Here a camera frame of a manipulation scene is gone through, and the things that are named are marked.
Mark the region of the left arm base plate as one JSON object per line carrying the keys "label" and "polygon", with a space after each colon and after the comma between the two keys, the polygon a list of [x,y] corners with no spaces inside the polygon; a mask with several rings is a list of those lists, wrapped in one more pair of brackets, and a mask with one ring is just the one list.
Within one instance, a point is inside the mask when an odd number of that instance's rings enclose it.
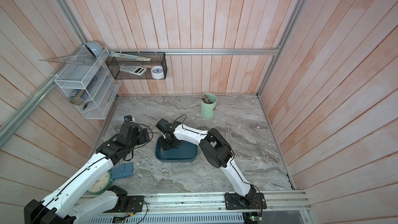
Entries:
{"label": "left arm base plate", "polygon": [[119,198],[115,210],[117,212],[141,212],[144,196],[122,196]]}

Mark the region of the teal plastic storage tray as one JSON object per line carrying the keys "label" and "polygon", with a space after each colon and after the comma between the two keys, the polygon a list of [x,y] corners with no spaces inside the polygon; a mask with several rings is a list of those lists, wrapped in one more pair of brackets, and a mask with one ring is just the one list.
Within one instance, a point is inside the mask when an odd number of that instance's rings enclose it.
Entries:
{"label": "teal plastic storage tray", "polygon": [[155,157],[161,162],[193,162],[198,156],[198,146],[189,142],[181,142],[180,146],[164,150],[161,147],[163,136],[157,139]]}

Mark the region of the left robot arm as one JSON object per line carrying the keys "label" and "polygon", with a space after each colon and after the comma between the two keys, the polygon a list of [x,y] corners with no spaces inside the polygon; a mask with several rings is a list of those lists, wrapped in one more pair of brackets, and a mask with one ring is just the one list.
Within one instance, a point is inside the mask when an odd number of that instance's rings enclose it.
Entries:
{"label": "left robot arm", "polygon": [[127,191],[119,186],[111,186],[83,204],[76,202],[103,174],[152,138],[153,132],[147,125],[125,117],[119,133],[105,141],[78,172],[41,201],[32,200],[24,207],[24,222],[84,224],[106,211],[131,211],[134,207]]}

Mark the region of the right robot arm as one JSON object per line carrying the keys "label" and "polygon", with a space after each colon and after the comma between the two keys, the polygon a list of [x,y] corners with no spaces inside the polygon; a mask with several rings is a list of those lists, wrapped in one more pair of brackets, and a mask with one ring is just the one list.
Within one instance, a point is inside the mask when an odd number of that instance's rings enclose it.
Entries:
{"label": "right robot arm", "polygon": [[234,193],[224,194],[227,210],[259,209],[262,211],[267,208],[264,194],[244,177],[235,162],[231,145],[217,129],[198,130],[177,120],[168,122],[166,119],[159,120],[156,128],[163,135],[161,141],[163,150],[177,149],[182,142],[189,142],[200,147],[206,160],[213,167],[222,170],[235,190]]}

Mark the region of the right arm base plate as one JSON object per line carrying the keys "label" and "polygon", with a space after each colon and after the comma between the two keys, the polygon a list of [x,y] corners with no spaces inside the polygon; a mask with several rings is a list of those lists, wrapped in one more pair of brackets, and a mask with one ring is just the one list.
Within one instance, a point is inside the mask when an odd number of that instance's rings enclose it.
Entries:
{"label": "right arm base plate", "polygon": [[267,209],[263,193],[256,193],[249,200],[236,193],[225,193],[224,201],[227,210]]}

